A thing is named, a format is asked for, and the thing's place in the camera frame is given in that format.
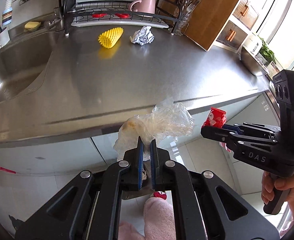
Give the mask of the person's right hand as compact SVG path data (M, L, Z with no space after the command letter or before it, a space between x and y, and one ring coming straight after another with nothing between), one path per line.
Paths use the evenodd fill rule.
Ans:
M280 191L290 190L287 196L287 202L294 204L294 174L289 178L278 178L273 180L271 174L264 171L262 176L262 193L261 198L264 204L268 204L274 199L274 189Z

